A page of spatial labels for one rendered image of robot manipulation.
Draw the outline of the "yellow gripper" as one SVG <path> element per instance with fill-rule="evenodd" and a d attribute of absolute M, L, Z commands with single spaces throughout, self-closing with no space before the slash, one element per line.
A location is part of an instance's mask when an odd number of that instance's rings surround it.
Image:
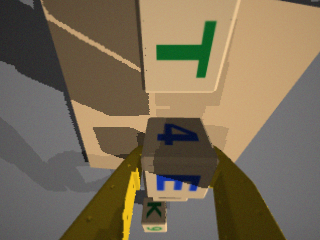
<path fill-rule="evenodd" d="M 219 240 L 286 240 L 255 184 L 219 148 L 213 188 Z M 118 166 L 59 240 L 128 240 L 143 145 Z"/>

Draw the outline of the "tan flat mat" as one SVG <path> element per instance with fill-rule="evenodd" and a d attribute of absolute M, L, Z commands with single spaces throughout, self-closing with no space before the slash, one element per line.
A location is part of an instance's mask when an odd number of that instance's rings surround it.
<path fill-rule="evenodd" d="M 117 169 L 150 117 L 200 118 L 234 163 L 320 52 L 320 8 L 241 0 L 217 90 L 142 90 L 135 0 L 41 0 L 90 167 Z"/>

